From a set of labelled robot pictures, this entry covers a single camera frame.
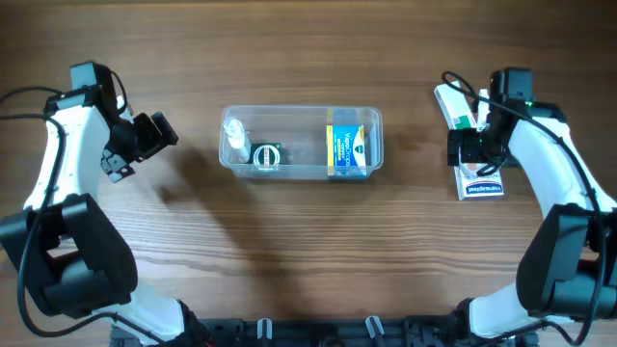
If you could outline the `white Hansaplast plaster box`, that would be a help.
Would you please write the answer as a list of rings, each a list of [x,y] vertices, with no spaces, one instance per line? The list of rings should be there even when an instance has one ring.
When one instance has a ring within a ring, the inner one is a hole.
[[[499,172],[485,176],[477,175],[487,166],[487,164],[461,163],[453,168],[459,200],[488,199],[503,195]]]

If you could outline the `green Zam-Buk ointment box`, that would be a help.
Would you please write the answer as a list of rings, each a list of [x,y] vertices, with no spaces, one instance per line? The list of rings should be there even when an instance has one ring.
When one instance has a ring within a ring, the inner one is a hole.
[[[280,143],[258,143],[251,147],[250,163],[259,170],[275,170],[283,162]]]

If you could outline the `small clear white bottle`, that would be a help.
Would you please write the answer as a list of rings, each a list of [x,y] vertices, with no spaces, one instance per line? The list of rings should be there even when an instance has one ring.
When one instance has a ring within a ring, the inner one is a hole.
[[[251,158],[251,143],[242,122],[235,117],[227,117],[223,121],[223,128],[231,152],[241,164],[247,164]]]

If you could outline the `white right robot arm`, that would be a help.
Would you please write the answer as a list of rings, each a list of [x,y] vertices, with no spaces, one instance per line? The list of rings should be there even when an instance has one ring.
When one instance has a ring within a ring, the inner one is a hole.
[[[463,301],[446,340],[496,346],[553,328],[567,344],[581,345],[595,321],[616,317],[615,199],[577,152],[560,107],[535,99],[530,69],[493,72],[485,95],[453,71],[442,80],[475,112],[488,106],[484,128],[449,130],[448,165],[478,164],[486,176],[516,163],[543,214],[515,281]]]

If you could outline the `white green medicine box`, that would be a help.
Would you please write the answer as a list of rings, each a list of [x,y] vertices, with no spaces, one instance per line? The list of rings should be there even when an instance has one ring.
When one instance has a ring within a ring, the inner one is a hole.
[[[434,94],[450,130],[476,127],[475,117],[462,93],[446,84],[440,84],[435,88]]]

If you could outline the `blue VapoDrops lozenge box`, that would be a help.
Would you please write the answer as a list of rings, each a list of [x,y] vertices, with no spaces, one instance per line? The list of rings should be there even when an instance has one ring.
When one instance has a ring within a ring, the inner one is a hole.
[[[366,149],[362,125],[326,127],[329,177],[366,177]]]

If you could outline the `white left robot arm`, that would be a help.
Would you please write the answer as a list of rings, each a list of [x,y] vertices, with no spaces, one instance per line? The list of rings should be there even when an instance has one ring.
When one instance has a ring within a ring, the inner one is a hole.
[[[184,303],[140,282],[133,253],[96,200],[102,175],[130,176],[177,135],[160,113],[134,114],[107,66],[85,62],[70,76],[70,91],[52,91],[39,113],[47,145],[38,182],[22,211],[1,222],[21,319],[46,336],[29,313],[35,305],[72,318],[75,329],[108,320],[146,346],[201,345],[207,330]]]

